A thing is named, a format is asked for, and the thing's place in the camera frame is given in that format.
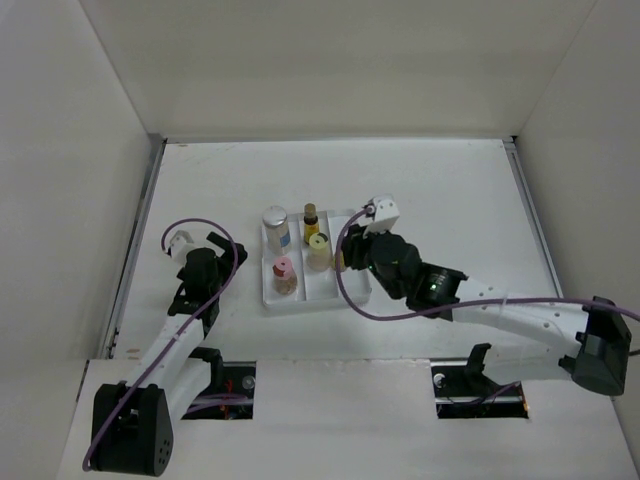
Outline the tall yellow brown-capped bottle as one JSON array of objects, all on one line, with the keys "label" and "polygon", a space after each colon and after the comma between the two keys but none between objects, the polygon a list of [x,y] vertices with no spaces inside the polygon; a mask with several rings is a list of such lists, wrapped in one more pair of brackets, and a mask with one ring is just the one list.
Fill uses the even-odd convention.
[{"label": "tall yellow brown-capped bottle", "polygon": [[332,267],[336,272],[344,272],[346,270],[344,254],[342,252],[336,253],[332,260]]}]

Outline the yellow-capped spice jar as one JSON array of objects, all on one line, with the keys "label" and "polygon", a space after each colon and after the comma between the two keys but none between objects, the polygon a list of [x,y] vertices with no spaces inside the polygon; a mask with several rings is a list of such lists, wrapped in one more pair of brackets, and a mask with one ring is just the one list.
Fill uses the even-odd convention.
[{"label": "yellow-capped spice jar", "polygon": [[332,258],[329,237],[316,232],[309,237],[307,265],[316,272],[326,271]]}]

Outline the white bottle silver cap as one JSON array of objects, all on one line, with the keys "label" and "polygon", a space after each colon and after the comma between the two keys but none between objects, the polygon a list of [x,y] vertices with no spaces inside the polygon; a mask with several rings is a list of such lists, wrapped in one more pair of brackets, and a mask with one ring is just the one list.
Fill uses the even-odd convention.
[{"label": "white bottle silver cap", "polygon": [[262,214],[267,246],[278,256],[287,254],[291,247],[288,215],[286,210],[277,205],[266,208]]}]

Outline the pink-capped spice jar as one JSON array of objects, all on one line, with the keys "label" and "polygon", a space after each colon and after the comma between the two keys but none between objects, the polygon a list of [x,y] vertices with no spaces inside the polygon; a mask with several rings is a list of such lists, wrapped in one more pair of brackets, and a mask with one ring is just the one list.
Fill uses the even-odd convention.
[{"label": "pink-capped spice jar", "polygon": [[291,259],[281,256],[274,260],[272,265],[274,275],[273,286],[277,293],[283,296],[293,294],[297,289],[297,274]]}]

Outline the small yellow brown-capped bottle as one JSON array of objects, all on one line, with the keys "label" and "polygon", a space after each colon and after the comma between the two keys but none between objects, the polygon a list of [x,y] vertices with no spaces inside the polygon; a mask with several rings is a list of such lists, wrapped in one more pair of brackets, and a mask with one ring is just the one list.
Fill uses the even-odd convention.
[{"label": "small yellow brown-capped bottle", "polygon": [[314,203],[307,203],[304,206],[304,242],[309,245],[311,237],[320,231],[319,219]]}]

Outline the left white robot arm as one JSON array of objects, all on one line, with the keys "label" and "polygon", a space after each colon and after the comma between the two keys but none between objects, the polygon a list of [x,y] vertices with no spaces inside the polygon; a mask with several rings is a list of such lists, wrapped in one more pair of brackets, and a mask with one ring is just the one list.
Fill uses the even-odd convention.
[{"label": "left white robot arm", "polygon": [[218,350],[205,348],[219,315],[221,293],[248,254],[225,233],[212,232],[209,247],[196,247],[183,232],[167,252],[180,262],[180,285],[160,333],[135,369],[103,384],[93,400],[86,471],[159,477],[170,461],[173,424],[198,397],[221,393],[224,373]]}]

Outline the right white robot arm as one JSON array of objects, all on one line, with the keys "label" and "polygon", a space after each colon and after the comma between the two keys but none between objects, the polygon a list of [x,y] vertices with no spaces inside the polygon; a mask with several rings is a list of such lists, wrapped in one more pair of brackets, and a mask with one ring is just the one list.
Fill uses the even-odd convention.
[{"label": "right white robot arm", "polygon": [[389,317],[302,312],[275,318],[237,312],[225,344],[237,359],[464,357],[464,384],[489,394],[518,380],[571,380],[605,396],[624,392],[631,332],[609,300],[516,298],[460,271],[421,260],[389,231],[352,226],[342,249],[409,311]]}]

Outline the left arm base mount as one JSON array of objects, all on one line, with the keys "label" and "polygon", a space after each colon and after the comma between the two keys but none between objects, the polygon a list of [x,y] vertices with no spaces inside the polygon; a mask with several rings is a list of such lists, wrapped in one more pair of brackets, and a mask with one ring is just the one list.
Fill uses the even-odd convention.
[{"label": "left arm base mount", "polygon": [[257,365],[226,362],[218,349],[196,348],[190,355],[211,367],[211,382],[196,397],[184,420],[251,420],[254,413]]}]

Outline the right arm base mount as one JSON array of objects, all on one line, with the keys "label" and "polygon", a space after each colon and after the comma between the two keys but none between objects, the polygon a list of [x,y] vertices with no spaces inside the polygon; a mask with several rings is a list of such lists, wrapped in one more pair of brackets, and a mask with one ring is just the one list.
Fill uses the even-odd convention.
[{"label": "right arm base mount", "polygon": [[520,382],[498,384],[484,375],[489,343],[475,345],[466,360],[431,363],[436,415],[441,420],[528,419]]}]

